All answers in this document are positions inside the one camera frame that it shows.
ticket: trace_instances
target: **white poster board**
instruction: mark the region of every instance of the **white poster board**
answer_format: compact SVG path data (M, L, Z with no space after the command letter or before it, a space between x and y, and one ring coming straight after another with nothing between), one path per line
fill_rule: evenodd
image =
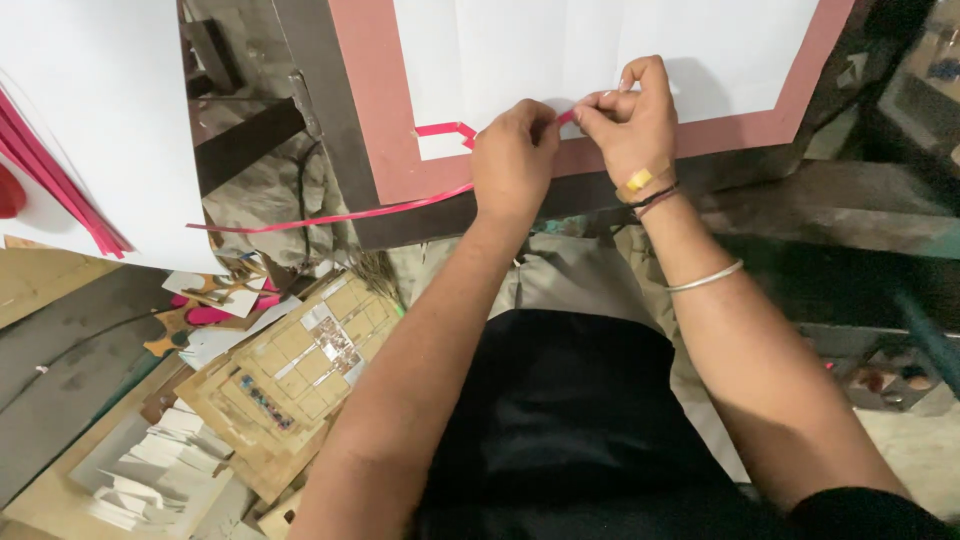
M77 188L136 250L123 262L225 274L203 223L177 2L0 0L0 86ZM27 207L0 233L102 257L0 156Z
M777 104L819 0L394 0L417 126L481 131L523 98L558 112L664 58L681 123ZM564 138L582 136L575 126ZM466 154L458 134L420 156Z

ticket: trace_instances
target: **person's right hand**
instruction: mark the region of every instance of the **person's right hand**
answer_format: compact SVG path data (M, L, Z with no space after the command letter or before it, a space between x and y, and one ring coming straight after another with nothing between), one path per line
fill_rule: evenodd
M640 91L630 91L634 82ZM574 119L603 151L617 187L660 156L676 157L677 111L659 56L636 59L623 69L620 89L592 93L577 103Z

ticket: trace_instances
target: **pink border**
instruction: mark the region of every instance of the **pink border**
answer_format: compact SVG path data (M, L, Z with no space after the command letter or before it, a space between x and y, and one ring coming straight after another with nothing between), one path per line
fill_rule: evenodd
M854 1L820 0L775 109L683 124L677 131L679 157L792 141ZM393 0L329 4L380 203L422 199L467 184L469 156L420 160ZM564 141L554 163L557 177L603 169L599 149L586 138Z

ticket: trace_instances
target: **hand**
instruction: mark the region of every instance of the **hand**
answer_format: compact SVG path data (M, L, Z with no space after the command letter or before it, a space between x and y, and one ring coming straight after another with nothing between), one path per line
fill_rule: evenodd
M556 120L553 109L525 99L477 135L470 167L478 217L533 225L560 148Z
M640 91L630 91L640 81ZM677 110L659 56L636 59L623 69L620 89L578 102L574 120L603 151L613 183L629 182L659 156L676 157Z

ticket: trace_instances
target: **person's left hand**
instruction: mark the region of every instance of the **person's left hand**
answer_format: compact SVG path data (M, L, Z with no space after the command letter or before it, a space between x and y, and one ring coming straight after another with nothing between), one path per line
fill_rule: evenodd
M476 137L470 159L477 217L530 228L546 197L560 124L550 107L525 99Z

